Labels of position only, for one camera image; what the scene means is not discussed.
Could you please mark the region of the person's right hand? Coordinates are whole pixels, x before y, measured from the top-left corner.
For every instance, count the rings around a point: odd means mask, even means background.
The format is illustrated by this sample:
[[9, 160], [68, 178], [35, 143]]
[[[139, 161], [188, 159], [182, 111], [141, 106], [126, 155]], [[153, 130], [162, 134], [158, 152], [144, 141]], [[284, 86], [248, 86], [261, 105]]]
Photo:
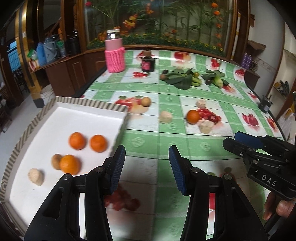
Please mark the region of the person's right hand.
[[268, 220], [270, 217], [276, 213], [281, 217], [288, 218], [290, 213], [292, 212], [295, 205], [295, 199], [286, 201], [280, 199], [273, 192], [270, 192], [267, 196], [266, 202], [264, 204], [264, 214], [263, 220]]

